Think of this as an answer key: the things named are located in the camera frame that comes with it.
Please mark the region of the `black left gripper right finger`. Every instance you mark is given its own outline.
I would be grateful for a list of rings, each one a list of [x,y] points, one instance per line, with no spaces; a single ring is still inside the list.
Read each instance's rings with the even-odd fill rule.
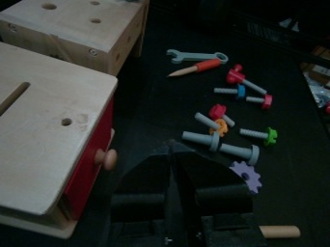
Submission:
[[[227,166],[181,143],[171,143],[171,154],[188,225],[200,226],[207,219],[215,226],[246,226],[252,203],[243,179]]]

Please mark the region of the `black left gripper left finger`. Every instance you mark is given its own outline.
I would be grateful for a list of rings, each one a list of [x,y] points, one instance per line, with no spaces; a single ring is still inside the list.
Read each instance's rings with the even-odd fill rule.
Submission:
[[[169,146],[157,147],[123,176],[111,199],[115,222],[163,219],[169,177]]]

